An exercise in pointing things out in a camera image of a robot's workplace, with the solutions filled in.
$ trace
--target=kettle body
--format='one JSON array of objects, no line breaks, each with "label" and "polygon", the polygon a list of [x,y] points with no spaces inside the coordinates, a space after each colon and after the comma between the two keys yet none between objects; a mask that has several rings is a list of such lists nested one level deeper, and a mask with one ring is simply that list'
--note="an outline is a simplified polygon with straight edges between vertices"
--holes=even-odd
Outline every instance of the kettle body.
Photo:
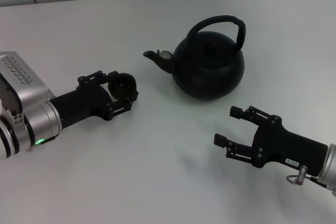
[{"label": "kettle body", "polygon": [[[199,31],[219,22],[238,25],[237,42],[214,31]],[[174,51],[146,51],[162,70],[171,73],[176,84],[187,94],[200,99],[216,99],[232,92],[244,74],[240,50],[245,40],[245,24],[233,16],[215,16],[194,26]]]}]

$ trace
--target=kettle handle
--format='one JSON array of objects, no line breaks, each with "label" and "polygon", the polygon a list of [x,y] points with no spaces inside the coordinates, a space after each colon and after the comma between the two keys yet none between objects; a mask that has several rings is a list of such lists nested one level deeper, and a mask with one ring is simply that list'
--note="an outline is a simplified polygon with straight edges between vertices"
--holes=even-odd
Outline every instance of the kettle handle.
[{"label": "kettle handle", "polygon": [[243,44],[245,41],[245,35],[246,35],[245,23],[239,18],[236,18],[234,16],[221,15],[221,16],[214,16],[211,18],[207,18],[199,22],[198,24],[196,24],[193,28],[191,28],[191,30],[189,31],[185,39],[184,51],[188,52],[191,41],[194,39],[194,36],[197,34],[198,31],[200,31],[206,26],[209,26],[215,23],[221,23],[221,22],[231,22],[238,26],[238,35],[237,35],[237,41],[236,41],[235,48],[236,50],[240,50],[243,47]]}]

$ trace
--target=kettle lid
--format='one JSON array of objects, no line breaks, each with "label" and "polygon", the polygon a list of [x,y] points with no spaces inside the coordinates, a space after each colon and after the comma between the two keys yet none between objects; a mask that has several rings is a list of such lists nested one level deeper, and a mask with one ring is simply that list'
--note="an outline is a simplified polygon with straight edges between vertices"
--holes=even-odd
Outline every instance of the kettle lid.
[{"label": "kettle lid", "polygon": [[[221,22],[232,22],[238,25],[237,42],[214,31],[199,32],[208,25]],[[241,53],[245,34],[246,27],[240,19],[227,15],[211,17],[199,22],[189,31],[183,45],[183,54],[203,67],[220,67]]]}]

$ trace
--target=kettle spout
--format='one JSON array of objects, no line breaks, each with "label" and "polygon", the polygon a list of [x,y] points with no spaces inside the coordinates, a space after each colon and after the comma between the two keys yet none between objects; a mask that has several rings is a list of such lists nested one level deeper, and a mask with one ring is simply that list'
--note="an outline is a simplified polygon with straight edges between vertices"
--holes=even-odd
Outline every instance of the kettle spout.
[{"label": "kettle spout", "polygon": [[174,56],[171,52],[159,50],[157,52],[146,51],[143,55],[154,61],[163,71],[167,73],[173,73],[174,69]]}]

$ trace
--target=green led light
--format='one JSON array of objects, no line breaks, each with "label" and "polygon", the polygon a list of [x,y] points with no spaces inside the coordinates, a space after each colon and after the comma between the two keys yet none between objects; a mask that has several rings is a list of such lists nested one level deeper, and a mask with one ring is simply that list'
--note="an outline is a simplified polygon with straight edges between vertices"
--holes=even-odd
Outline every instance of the green led light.
[{"label": "green led light", "polygon": [[39,141],[37,141],[37,142],[35,143],[35,145],[40,144],[40,143],[42,143],[43,141],[44,141],[44,139],[40,139]]}]

